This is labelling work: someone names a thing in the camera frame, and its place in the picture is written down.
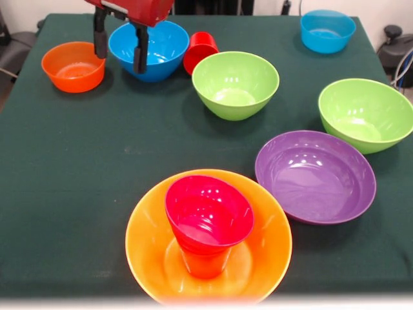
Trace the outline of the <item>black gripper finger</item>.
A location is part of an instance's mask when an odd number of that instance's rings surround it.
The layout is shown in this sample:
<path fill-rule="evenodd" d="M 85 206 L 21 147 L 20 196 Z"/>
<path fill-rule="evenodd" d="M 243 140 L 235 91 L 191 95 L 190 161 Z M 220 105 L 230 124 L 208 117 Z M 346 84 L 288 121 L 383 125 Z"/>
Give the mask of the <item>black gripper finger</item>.
<path fill-rule="evenodd" d="M 108 10 L 97 6 L 94 12 L 94 52 L 99 59 L 106 59 L 108 53 L 105 19 Z"/>
<path fill-rule="evenodd" d="M 137 46 L 134 49 L 134 72 L 144 74 L 147 67 L 148 55 L 148 27 L 139 23 L 132 23 L 136 31 Z"/>

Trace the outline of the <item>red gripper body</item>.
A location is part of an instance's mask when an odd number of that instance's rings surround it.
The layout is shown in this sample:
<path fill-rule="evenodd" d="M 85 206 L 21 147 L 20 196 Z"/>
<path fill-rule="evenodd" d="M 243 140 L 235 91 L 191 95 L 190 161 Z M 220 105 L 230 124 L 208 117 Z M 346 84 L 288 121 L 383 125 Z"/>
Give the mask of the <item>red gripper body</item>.
<path fill-rule="evenodd" d="M 155 27 L 164 21 L 174 4 L 174 0 L 86 0 L 107 14 L 131 23 Z"/>

